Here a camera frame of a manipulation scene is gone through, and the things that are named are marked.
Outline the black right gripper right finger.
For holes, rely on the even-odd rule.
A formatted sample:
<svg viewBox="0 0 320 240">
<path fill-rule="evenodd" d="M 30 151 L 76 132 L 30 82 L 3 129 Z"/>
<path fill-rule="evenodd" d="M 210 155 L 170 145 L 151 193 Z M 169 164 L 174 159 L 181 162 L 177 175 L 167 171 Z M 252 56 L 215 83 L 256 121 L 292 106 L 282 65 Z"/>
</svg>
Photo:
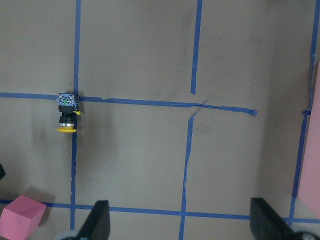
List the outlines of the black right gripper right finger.
<svg viewBox="0 0 320 240">
<path fill-rule="evenodd" d="M 250 200 L 250 230 L 256 240 L 284 240 L 294 234 L 262 197 Z"/>
</svg>

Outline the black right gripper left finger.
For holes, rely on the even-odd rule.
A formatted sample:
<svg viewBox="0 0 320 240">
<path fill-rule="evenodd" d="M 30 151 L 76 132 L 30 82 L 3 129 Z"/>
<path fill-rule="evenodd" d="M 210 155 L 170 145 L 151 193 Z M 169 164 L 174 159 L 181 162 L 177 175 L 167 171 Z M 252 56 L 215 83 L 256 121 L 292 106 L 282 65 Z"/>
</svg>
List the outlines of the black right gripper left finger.
<svg viewBox="0 0 320 240">
<path fill-rule="evenodd" d="M 77 234 L 78 240 L 108 240 L 111 232 L 108 200 L 97 201 Z"/>
</svg>

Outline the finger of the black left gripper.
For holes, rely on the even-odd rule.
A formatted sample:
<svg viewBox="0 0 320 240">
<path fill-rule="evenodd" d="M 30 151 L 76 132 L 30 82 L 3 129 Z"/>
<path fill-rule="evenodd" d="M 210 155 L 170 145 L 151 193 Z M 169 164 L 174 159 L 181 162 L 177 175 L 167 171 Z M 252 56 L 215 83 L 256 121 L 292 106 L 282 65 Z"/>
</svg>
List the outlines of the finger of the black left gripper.
<svg viewBox="0 0 320 240">
<path fill-rule="evenodd" d="M 2 164 L 0 164 L 0 180 L 2 180 L 6 176 L 6 172 Z"/>
</svg>

